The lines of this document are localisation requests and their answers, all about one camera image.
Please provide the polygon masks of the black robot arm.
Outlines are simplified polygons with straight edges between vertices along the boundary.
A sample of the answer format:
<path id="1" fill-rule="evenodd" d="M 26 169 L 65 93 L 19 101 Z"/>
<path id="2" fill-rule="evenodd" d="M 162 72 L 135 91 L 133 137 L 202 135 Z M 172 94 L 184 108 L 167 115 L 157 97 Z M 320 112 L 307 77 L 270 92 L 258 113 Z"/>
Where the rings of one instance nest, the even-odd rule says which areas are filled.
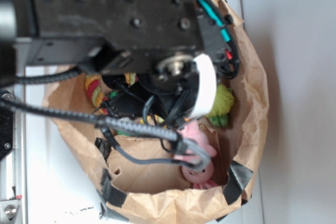
<path id="1" fill-rule="evenodd" d="M 117 121 L 179 127 L 238 75 L 232 27 L 211 0 L 1 0 L 1 88 L 98 74 Z"/>

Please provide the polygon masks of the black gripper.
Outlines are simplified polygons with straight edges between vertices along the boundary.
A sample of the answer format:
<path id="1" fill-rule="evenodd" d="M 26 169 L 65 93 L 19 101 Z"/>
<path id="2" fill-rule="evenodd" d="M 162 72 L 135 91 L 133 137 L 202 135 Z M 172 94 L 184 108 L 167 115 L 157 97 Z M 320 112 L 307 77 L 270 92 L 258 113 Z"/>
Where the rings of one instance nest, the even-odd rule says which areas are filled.
<path id="1" fill-rule="evenodd" d="M 128 86 L 125 76 L 111 76 L 117 96 L 102 103 L 109 116 L 116 119 L 143 118 L 158 115 L 161 127 L 181 129 L 210 113 L 217 90 L 217 76 L 209 55 L 195 58 L 179 56 L 168 59 L 166 66 L 154 74 L 135 73 L 138 81 Z"/>

